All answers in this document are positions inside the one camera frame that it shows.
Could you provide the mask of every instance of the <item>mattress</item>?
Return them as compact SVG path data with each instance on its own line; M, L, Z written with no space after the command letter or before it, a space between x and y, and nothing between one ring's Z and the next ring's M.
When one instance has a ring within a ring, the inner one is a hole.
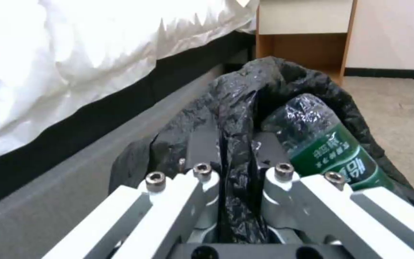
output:
M158 59L246 25L257 6L258 0L0 0L0 156L144 78Z

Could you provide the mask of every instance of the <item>metal linkage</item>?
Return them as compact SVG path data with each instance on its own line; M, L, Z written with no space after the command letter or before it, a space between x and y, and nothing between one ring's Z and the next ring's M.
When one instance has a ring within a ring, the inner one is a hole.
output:
M189 170L186 176L199 179L207 201L206 207L200 215L188 242L213 242L214 230L218 219L220 175L212 169L210 164L199 163Z
M288 163L278 163L266 171L263 185L263 198L261 201L261 215L263 216L269 231L279 242L283 244L299 244L301 239L294 232L298 229L292 216L292 211L281 206L276 199L283 191L292 188L293 181L299 180L299 175Z
M353 193L351 199L414 249L414 207L377 187Z
M118 187L43 258L105 258L151 208L148 195Z
M280 188L273 197L291 213L295 229L315 243L339 240L356 258L414 258L413 249L350 200L347 185L340 192L327 176L296 179L290 187L271 185L273 192Z
M205 208L201 182L177 175L135 227L113 259L165 258L177 242L186 242Z

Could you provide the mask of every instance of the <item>black baseboard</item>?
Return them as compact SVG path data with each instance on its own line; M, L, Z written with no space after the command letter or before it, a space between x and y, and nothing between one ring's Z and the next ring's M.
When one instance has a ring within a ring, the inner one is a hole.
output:
M350 77L389 77L389 78L412 78L412 69L376 69L376 68L349 68L345 70L345 76Z

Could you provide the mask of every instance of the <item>black plastic bag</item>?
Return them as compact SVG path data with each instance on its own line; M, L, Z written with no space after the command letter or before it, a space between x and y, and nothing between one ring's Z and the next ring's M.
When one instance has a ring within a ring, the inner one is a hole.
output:
M131 143L113 164L110 193L121 184L136 187L151 171L174 177L178 160L185 157L189 134L214 123L222 136L219 241L267 243L266 224L259 213L263 175L253 164L252 137L269 114L302 93L326 103L389 177L412 188L373 139L347 92L322 72L267 57L218 77L207 93L177 114L157 136Z

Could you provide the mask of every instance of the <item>hex socket screw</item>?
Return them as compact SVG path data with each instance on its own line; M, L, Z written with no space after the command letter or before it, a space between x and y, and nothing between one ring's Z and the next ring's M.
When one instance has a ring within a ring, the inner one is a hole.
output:
M338 190L342 191L344 189L346 179L344 176L336 172L326 172L324 177L327 181L333 184Z
M289 163L278 163L274 167L274 175L276 179L283 182L291 181L294 172L294 167Z
M207 182L212 177L212 166L207 163L196 164L193 168L194 176L201 182Z
M163 172L151 172L145 177L146 188L150 192L162 192L166 188L166 175Z

